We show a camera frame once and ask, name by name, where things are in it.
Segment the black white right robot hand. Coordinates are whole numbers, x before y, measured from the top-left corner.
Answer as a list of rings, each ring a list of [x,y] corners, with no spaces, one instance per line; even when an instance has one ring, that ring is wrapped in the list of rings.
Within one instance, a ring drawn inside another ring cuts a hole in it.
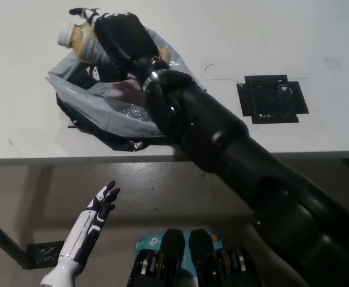
[[[133,13],[110,14],[98,8],[73,8],[69,13],[85,19],[117,67],[140,83],[155,71],[169,69],[145,26]]]

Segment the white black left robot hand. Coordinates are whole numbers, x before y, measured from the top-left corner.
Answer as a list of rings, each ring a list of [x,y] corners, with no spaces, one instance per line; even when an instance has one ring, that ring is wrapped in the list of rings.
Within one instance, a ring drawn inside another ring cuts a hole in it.
[[[114,201],[119,191],[116,182],[111,181],[94,196],[78,216],[65,240],[60,257],[76,262],[81,268],[86,265],[109,213],[115,208]]]

